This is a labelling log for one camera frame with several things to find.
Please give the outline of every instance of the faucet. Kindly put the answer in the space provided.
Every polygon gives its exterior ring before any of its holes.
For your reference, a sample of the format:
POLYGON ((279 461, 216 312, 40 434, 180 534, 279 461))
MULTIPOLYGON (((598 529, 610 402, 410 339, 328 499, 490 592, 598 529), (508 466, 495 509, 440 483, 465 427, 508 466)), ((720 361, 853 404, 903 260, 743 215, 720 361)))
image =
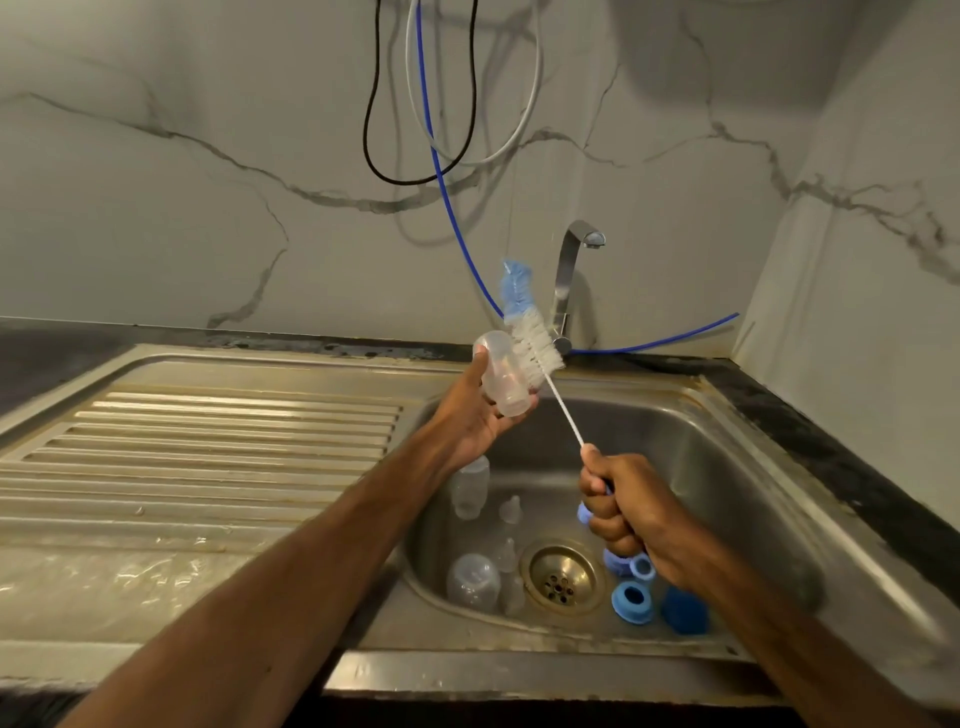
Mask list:
POLYGON ((569 354, 573 349, 573 344, 565 335, 566 308, 570 302, 570 285, 573 283, 573 269, 577 264, 580 246, 586 245, 596 250, 603 248, 606 243, 607 237, 583 220, 574 220, 566 229, 557 263, 557 282, 553 285, 553 316, 550 324, 550 336, 560 354, 569 354))

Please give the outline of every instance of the wall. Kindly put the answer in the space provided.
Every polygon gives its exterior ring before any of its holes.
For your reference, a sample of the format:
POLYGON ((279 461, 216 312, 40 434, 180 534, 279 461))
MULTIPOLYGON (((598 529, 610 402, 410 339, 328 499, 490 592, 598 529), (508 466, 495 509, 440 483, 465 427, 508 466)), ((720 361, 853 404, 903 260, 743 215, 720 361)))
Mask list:
MULTIPOLYGON (((421 176, 398 2, 383 8, 371 151, 421 176)), ((502 256, 530 262, 547 309, 583 217, 610 242, 581 256, 576 345, 744 310, 857 5, 540 0, 545 83, 523 142, 451 175, 482 275, 495 287, 502 256)), ((426 9, 450 146, 468 121, 468 8, 426 9)), ((471 156, 516 122, 529 14, 481 3, 471 156)), ((5 3, 0 314, 453 342, 493 326, 435 188, 364 164, 372 19, 372 0, 5 3)), ((733 332, 674 351, 728 353, 733 332)))
POLYGON ((960 4, 860 18, 736 361, 960 527, 960 4))

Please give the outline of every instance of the stainless steel sink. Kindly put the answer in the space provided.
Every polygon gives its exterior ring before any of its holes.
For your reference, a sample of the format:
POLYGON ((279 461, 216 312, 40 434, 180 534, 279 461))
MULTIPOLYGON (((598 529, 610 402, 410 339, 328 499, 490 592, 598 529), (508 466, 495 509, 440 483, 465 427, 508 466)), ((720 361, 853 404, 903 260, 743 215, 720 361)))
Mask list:
MULTIPOLYGON (((0 418, 0 678, 102 679, 323 510, 426 421, 461 370, 141 346, 0 418)), ((588 439, 644 452, 714 531, 902 689, 955 702, 960 612, 707 382, 564 372, 558 384, 588 439)), ((458 521, 441 489, 391 556, 328 692, 778 700, 715 616, 708 634, 681 639, 659 619, 613 614, 615 580, 576 520, 579 458, 554 401, 490 459, 479 519, 458 521), (509 526, 497 507, 513 495, 524 515, 509 526), (449 603, 451 561, 508 536, 523 608, 449 603)))
MULTIPOLYGON (((662 398, 635 405, 568 402, 585 437, 610 453, 645 453, 691 511, 762 573, 816 611, 823 602, 825 576, 802 525, 787 509, 777 507, 730 443, 723 447, 711 438, 694 417, 697 408, 691 402, 670 404, 662 398)), ((430 414, 427 410, 422 417, 430 414)), ((724 639, 721 624, 714 624, 711 636, 692 641, 677 637, 660 621, 637 628, 610 608, 619 580, 603 566, 602 542, 576 519, 582 464, 555 401, 545 401, 523 427, 495 443, 488 456, 489 505, 480 518, 457 518, 448 493, 441 491, 407 539, 407 556, 423 587, 444 598, 446 574, 456 558, 471 552, 494 554, 513 538, 528 592, 525 607, 512 615, 515 621, 592 640, 673 643, 682 653, 688 653, 691 642, 701 647, 713 644, 720 657, 735 651, 724 639), (520 497, 523 519, 509 525, 497 511, 514 495, 520 497), (544 572, 540 562, 557 549, 563 551, 564 563, 554 572, 544 572)), ((654 582, 656 601, 666 586, 662 579, 654 582)))

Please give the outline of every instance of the brush handle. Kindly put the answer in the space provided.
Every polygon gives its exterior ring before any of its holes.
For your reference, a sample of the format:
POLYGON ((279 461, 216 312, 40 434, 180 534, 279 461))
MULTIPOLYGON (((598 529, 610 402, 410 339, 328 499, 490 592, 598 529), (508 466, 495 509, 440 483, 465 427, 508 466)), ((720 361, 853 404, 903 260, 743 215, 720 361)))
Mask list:
POLYGON ((577 442, 580 443, 580 447, 584 446, 583 435, 580 434, 580 430, 577 429, 577 424, 573 422, 573 418, 570 416, 570 410, 566 408, 566 402, 564 398, 560 396, 560 392, 557 391, 557 385, 553 383, 553 379, 550 378, 550 375, 544 372, 546 376, 546 383, 550 385, 550 389, 553 390, 553 396, 557 398, 557 404, 564 411, 566 415, 566 421, 570 423, 570 428, 573 430, 574 436, 577 438, 577 442))

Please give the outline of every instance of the hand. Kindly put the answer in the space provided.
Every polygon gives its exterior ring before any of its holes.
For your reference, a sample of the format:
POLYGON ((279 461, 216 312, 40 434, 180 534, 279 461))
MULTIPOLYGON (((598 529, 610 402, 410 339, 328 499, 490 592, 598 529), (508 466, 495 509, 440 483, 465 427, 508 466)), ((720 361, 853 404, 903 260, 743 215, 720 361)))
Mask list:
POLYGON ((428 424, 429 428, 451 438, 454 443, 447 463, 451 473, 480 457, 497 437, 522 422, 537 406, 537 395, 532 394, 530 409, 516 417, 503 417, 480 388, 480 379, 487 371, 489 361, 487 350, 477 347, 473 361, 444 395, 428 424))
POLYGON ((580 490, 593 514, 589 528, 618 556, 644 547, 658 573, 680 589, 691 589, 686 554, 705 529, 677 500, 643 455, 604 456, 594 445, 580 450, 580 490), (608 496, 607 478, 613 483, 608 496))

